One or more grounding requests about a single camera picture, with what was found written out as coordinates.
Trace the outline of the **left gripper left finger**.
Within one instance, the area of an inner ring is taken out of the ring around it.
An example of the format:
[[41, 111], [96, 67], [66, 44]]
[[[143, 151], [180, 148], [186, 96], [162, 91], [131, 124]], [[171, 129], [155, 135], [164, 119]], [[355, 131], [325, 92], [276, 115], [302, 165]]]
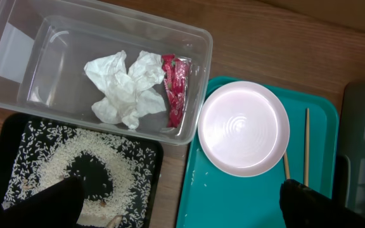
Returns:
[[0, 191], [0, 227], [76, 227], [84, 188], [78, 178], [70, 177], [6, 210], [3, 199]]

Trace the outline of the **large white plate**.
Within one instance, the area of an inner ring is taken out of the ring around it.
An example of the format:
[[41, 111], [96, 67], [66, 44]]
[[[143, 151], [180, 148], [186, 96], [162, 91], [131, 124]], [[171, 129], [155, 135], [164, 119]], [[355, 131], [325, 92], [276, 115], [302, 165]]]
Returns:
[[246, 81], [216, 89], [202, 107], [198, 138], [219, 170], [254, 177], [272, 169], [290, 139], [285, 107], [268, 88]]

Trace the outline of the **red wrapper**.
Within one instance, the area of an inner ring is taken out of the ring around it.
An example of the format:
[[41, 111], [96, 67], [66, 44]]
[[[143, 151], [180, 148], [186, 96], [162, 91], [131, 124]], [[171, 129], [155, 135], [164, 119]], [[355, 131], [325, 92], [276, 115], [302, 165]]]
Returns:
[[191, 61], [174, 54], [162, 55], [161, 60], [165, 72], [163, 82], [170, 105], [168, 127], [176, 128], [183, 118]]

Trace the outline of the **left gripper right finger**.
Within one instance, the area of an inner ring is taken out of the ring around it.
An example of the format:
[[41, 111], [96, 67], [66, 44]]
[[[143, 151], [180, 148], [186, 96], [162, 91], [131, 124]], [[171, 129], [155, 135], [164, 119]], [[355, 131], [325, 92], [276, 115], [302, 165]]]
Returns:
[[284, 181], [279, 194], [287, 228], [365, 228], [364, 217], [296, 180]]

